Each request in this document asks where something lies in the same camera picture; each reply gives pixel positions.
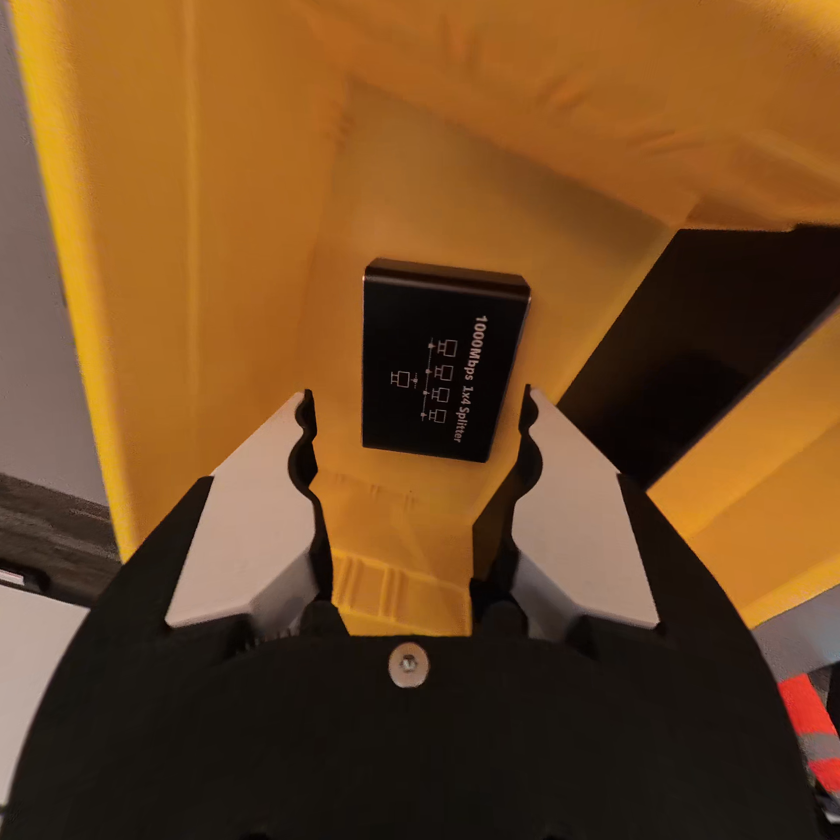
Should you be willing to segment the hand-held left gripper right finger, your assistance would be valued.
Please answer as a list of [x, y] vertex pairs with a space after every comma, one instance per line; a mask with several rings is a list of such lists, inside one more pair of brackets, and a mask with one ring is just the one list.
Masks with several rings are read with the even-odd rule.
[[654, 630], [658, 610], [620, 475], [541, 391], [526, 386], [517, 459], [472, 527], [474, 625], [525, 634], [582, 618]]

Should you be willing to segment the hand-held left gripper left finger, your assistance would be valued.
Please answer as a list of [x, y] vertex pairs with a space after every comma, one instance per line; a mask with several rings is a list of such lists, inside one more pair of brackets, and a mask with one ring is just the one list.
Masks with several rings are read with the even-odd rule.
[[295, 393], [213, 471], [165, 621], [188, 627], [247, 616], [252, 627], [298, 627], [332, 596], [332, 554], [320, 500], [311, 391]]

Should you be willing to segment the black ethernet splitter box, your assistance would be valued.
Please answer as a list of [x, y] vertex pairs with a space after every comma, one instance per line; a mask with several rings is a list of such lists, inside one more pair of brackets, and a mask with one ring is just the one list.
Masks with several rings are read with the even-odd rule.
[[519, 275], [373, 260], [363, 279], [362, 445], [486, 463], [530, 302]]

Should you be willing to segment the yellow plastic bin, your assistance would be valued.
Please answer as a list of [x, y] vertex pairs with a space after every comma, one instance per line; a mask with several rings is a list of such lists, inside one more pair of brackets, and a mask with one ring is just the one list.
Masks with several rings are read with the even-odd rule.
[[[352, 631], [469, 529], [679, 228], [838, 220], [838, 2], [9, 2], [121, 559], [294, 392]], [[361, 444], [374, 257], [533, 293], [488, 466]]]

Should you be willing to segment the orange striped safety cone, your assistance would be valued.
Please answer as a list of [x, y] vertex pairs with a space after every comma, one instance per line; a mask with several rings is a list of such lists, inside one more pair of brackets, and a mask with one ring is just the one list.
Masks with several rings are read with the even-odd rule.
[[802, 673], [778, 685], [806, 771], [824, 791], [839, 796], [839, 737], [811, 677]]

